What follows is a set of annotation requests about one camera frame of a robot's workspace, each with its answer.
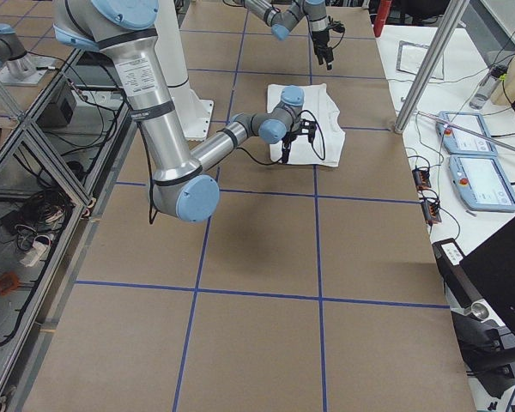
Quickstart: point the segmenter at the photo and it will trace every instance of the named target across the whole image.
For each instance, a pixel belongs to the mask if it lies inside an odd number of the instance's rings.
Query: black chair
[[[450,0],[398,0],[400,9],[399,23],[404,24],[406,16],[412,17],[412,25],[421,25],[421,22],[432,17],[443,15]]]

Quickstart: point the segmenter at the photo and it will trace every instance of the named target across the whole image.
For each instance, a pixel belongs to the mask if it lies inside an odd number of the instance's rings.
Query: black monitor
[[[464,257],[460,265],[515,335],[515,217]]]

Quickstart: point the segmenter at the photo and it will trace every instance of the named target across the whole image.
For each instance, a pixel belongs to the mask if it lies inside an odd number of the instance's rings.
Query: white label
[[[462,166],[479,204],[512,204],[507,190],[490,159],[463,158]]]
[[[453,243],[445,243],[441,245],[443,251],[445,251],[446,256],[450,259],[451,263],[456,266],[460,264],[460,261],[464,258],[460,251],[457,249],[456,245]]]
[[[481,124],[476,116],[460,114],[457,115],[453,123],[458,126],[462,126],[465,129],[473,130],[476,133],[482,134]],[[487,145],[487,141],[480,137],[473,136],[466,131],[458,130],[456,128],[452,129],[452,133],[454,133],[457,146],[462,150],[471,150],[474,152],[488,152],[490,150]]]
[[[155,73],[147,58],[138,58],[114,66],[128,96],[154,92],[158,88]]]

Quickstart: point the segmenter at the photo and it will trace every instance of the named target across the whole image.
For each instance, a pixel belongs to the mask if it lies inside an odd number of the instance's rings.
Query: white table
[[[387,79],[390,79],[390,92],[393,105],[400,110],[403,98],[407,95],[414,75],[397,71],[397,53],[399,41],[428,45],[435,33],[435,27],[402,27],[385,26],[381,37],[378,39],[379,52]],[[451,41],[444,53],[445,79],[444,81],[456,81],[463,77],[474,75],[460,82],[439,83],[440,80],[432,79],[427,86],[417,109],[422,112],[438,114],[440,111],[473,112],[468,101],[475,94],[479,81],[487,73],[487,66],[481,55],[475,48],[471,38],[465,29],[458,28],[452,35]],[[492,135],[502,135],[515,132],[515,112],[506,110],[496,113],[508,106],[495,106],[490,101],[479,111],[485,117],[487,127]],[[422,116],[414,116],[403,133],[405,146],[409,155],[415,155],[414,150],[421,156],[429,159],[432,165],[439,163],[439,155],[420,143],[421,140],[428,146],[439,149],[440,139],[435,131],[433,120]],[[504,142],[515,146],[515,136],[503,137]],[[498,148],[499,160],[507,177],[515,181],[515,153],[505,148]],[[473,212],[466,211],[464,203],[460,200],[453,187],[451,175],[448,170],[447,152],[442,148],[445,157],[440,167],[431,170],[431,183],[433,189],[439,193],[441,206],[454,215],[461,226],[461,234],[457,242],[464,253],[470,253],[486,238],[496,232],[500,227],[510,221],[515,213]],[[409,160],[414,167],[415,159]],[[425,161],[419,160],[419,166],[425,166]],[[433,225],[431,242],[453,238],[457,235],[457,224],[446,213],[441,211],[442,223]],[[474,392],[477,407],[488,405],[497,399],[491,398],[481,387],[476,379],[470,379],[470,385]],[[507,390],[499,402],[498,410],[504,410],[512,388]]]

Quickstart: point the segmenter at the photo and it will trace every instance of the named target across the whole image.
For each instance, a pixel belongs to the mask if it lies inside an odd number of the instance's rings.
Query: bottle
[[[473,99],[470,101],[470,106],[476,110],[481,110],[484,104],[492,95],[501,82],[502,76],[507,72],[506,66],[494,65],[490,68],[487,75],[479,83],[479,89]]]

